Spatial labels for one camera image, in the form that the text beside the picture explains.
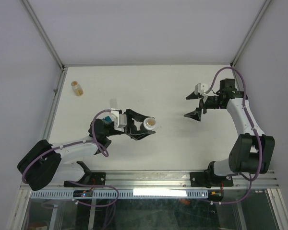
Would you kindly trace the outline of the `white pill bottle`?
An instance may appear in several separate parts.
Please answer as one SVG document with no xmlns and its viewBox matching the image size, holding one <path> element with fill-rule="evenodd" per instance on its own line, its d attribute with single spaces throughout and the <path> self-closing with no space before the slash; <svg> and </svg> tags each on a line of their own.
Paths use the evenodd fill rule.
<svg viewBox="0 0 288 230">
<path fill-rule="evenodd" d="M 141 129 L 147 131 L 153 131 L 155 127 L 156 127 L 156 120 L 153 117 L 145 118 L 143 123 L 141 124 Z"/>
</svg>

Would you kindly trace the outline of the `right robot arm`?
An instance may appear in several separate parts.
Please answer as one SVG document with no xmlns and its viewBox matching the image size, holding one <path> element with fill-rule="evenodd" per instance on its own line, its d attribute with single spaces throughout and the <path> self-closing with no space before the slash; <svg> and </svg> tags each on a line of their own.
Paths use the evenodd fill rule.
<svg viewBox="0 0 288 230">
<path fill-rule="evenodd" d="M 267 173 L 275 147 L 275 139 L 267 136 L 249 111 L 249 101 L 243 91 L 236 89 L 234 79 L 220 81 L 215 95 L 207 94 L 206 84 L 198 83 L 187 100 L 199 100 L 199 106 L 184 117 L 200 121 L 208 109 L 225 109 L 230 114 L 238 138 L 227 159 L 213 161 L 205 173 L 209 185 L 217 185 L 222 177 L 238 173 L 253 175 Z"/>
</svg>

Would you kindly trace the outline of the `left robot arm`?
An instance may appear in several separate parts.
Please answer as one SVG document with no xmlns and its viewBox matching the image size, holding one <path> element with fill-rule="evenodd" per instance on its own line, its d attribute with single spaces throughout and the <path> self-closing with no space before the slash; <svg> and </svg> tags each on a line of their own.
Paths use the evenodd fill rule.
<svg viewBox="0 0 288 230">
<path fill-rule="evenodd" d="M 50 183 L 62 182 L 65 187 L 103 185 L 104 174 L 94 173 L 84 163 L 84 158 L 98 154 L 109 157 L 111 136 L 127 135 L 141 140 L 155 133 L 154 117 L 127 109 L 100 111 L 93 118 L 88 136 L 65 144 L 51 144 L 46 139 L 38 141 L 17 165 L 22 182 L 33 191 Z"/>
</svg>

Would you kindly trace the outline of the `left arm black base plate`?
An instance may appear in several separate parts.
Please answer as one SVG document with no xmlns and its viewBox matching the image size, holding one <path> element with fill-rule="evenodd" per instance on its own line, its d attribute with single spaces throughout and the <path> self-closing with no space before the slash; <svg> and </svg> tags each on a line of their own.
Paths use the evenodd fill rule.
<svg viewBox="0 0 288 230">
<path fill-rule="evenodd" d="M 64 187 L 85 187 L 91 188 L 94 185 L 105 185 L 106 173 L 105 172 L 90 172 L 86 173 L 81 179 L 75 182 L 64 181 Z"/>
</svg>

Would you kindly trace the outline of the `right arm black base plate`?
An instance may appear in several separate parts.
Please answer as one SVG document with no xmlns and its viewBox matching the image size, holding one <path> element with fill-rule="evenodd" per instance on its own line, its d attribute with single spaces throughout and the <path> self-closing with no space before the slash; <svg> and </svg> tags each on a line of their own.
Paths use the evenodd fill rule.
<svg viewBox="0 0 288 230">
<path fill-rule="evenodd" d="M 233 187 L 233 181 L 224 176 L 210 175 L 207 172 L 191 172 L 191 187 Z"/>
</svg>

